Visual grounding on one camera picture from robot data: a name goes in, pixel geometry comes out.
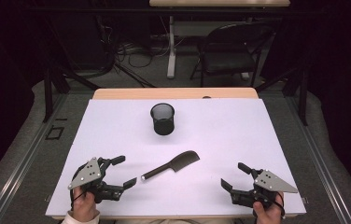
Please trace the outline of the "background desk with white leg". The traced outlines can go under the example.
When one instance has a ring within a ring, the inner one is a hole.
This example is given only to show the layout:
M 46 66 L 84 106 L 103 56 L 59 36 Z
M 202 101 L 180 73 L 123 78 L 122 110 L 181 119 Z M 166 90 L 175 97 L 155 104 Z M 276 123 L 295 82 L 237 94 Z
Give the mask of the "background desk with white leg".
M 246 7 L 247 9 L 272 9 L 288 7 L 290 0 L 149 0 L 151 7 L 160 9 L 181 9 L 182 7 L 197 9 L 224 9 L 229 7 Z M 225 21 L 177 21 L 169 17 L 169 61 L 167 77 L 174 78 L 176 74 L 176 36 L 205 36 L 215 28 L 225 24 Z

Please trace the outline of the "black metal stand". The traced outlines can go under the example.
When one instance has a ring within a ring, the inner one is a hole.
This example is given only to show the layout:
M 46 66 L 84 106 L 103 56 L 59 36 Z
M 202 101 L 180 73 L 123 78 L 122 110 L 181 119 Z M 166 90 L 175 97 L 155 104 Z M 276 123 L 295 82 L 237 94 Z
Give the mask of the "black metal stand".
M 296 90 L 299 90 L 299 101 L 298 101 L 298 117 L 304 126 L 307 126 L 306 120 L 306 105 L 307 105 L 307 91 L 308 91 L 308 77 L 309 70 L 306 68 L 294 67 L 287 70 L 285 73 L 265 81 L 258 87 L 255 87 L 256 92 L 261 92 L 281 79 L 286 79 L 286 84 L 282 89 L 284 96 L 294 96 Z
M 47 122 L 52 116 L 53 107 L 53 96 L 52 88 L 55 87 L 60 94 L 67 94 L 70 92 L 71 88 L 67 83 L 66 79 L 70 77 L 76 82 L 88 87 L 91 90 L 98 90 L 99 86 L 93 84 L 88 79 L 81 77 L 74 71 L 65 68 L 63 66 L 55 66 L 48 68 L 44 74 L 44 92 L 45 92 L 45 117 L 44 122 Z

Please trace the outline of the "person's white sleeve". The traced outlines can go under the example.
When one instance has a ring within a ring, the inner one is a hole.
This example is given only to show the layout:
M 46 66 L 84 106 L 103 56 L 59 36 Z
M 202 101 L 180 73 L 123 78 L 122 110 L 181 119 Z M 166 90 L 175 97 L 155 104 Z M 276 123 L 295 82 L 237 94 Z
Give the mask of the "person's white sleeve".
M 99 224 L 100 214 L 94 217 L 76 217 L 75 214 L 69 211 L 61 224 Z

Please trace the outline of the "black tripod leg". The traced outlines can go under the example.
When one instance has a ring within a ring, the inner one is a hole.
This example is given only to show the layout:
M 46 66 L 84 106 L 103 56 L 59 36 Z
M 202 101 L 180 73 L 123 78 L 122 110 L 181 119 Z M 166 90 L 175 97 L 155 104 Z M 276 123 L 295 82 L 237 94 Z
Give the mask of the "black tripod leg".
M 155 85 L 153 85 L 152 83 L 148 82 L 147 80 L 145 80 L 141 76 L 137 75 L 134 71 L 132 71 L 131 69 L 129 69 L 129 68 L 125 67 L 125 66 L 123 66 L 122 64 L 115 63 L 114 66 L 117 67 L 121 72 L 125 73 L 128 77 L 130 77 L 133 80 L 135 80 L 141 87 L 143 87 L 143 88 L 155 88 Z

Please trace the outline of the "person's right hand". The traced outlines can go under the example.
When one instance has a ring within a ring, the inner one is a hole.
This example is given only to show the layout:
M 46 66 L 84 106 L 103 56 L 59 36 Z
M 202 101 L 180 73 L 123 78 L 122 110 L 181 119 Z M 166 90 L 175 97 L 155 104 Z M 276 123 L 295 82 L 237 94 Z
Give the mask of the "person's right hand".
M 284 194 L 281 191 L 276 194 L 275 203 L 267 209 L 261 202 L 254 202 L 253 210 L 257 215 L 255 224 L 281 224 L 283 208 Z

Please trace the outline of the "grey metal floor rail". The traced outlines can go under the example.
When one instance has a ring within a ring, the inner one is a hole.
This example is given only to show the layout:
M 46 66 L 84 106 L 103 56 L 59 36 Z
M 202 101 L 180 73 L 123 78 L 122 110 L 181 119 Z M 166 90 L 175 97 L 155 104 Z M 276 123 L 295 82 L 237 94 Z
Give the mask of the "grey metal floor rail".
M 335 211 L 335 214 L 337 215 L 337 218 L 341 224 L 351 224 L 351 214 L 344 202 L 344 198 L 334 182 L 330 170 L 319 151 L 319 148 L 309 130 L 309 127 L 305 126 L 299 117 L 298 105 L 296 101 L 292 97 L 286 97 L 286 102 L 291 111 L 292 117 L 302 132 L 303 138 L 307 142 L 308 152 L 310 154 L 311 160 L 316 168 L 317 174 L 321 180 L 324 190 L 327 193 L 327 196 Z
M 36 103 L 0 162 L 0 224 L 57 224 L 46 215 L 69 151 L 72 122 L 61 94 L 48 121 Z

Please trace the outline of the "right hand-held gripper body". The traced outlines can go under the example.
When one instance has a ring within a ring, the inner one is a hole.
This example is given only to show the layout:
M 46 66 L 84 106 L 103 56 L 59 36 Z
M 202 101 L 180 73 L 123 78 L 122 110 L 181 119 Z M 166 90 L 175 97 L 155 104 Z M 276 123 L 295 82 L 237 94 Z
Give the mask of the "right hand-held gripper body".
M 231 189 L 233 204 L 253 207 L 253 203 L 260 202 L 264 208 L 275 203 L 276 195 L 282 192 L 297 193 L 298 190 L 288 182 L 269 170 L 244 169 L 244 172 L 253 177 L 253 189 L 249 191 Z

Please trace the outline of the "black folding chair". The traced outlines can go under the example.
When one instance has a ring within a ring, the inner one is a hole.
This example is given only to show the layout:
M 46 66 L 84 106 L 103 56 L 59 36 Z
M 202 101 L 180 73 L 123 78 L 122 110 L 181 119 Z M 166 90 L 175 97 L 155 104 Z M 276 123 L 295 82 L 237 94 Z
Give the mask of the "black folding chair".
M 233 23 L 216 28 L 197 45 L 198 61 L 190 79 L 200 73 L 200 86 L 205 76 L 251 73 L 254 85 L 264 45 L 274 35 L 266 22 Z

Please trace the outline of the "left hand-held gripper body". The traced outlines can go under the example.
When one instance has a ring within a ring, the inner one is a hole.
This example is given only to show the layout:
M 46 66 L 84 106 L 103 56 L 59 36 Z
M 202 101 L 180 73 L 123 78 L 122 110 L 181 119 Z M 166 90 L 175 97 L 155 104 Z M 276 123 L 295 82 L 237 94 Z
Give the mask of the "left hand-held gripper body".
M 105 174 L 102 175 L 100 172 L 98 159 L 93 157 L 90 161 L 81 165 L 67 188 L 73 190 L 76 187 L 81 187 L 83 191 L 91 192 L 96 203 L 100 203 L 102 200 L 118 201 L 123 193 L 123 187 L 106 184 L 104 181 Z

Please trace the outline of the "person's left hand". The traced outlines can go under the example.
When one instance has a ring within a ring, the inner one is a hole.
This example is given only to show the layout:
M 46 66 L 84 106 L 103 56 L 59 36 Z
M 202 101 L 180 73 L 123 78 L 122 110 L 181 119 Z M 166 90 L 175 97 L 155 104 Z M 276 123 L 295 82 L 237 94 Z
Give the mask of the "person's left hand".
M 81 187 L 73 189 L 73 209 L 76 217 L 94 217 L 100 212 L 96 208 L 95 198 L 91 192 L 85 192 Z

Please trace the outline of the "black mesh cup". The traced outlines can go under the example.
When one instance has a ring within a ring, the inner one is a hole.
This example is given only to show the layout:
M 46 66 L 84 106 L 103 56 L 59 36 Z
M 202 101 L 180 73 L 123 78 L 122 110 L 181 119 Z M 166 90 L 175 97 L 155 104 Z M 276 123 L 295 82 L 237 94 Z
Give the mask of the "black mesh cup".
M 150 110 L 150 116 L 153 119 L 156 134 L 168 135 L 175 129 L 175 110 L 171 105 L 166 103 L 154 105 Z

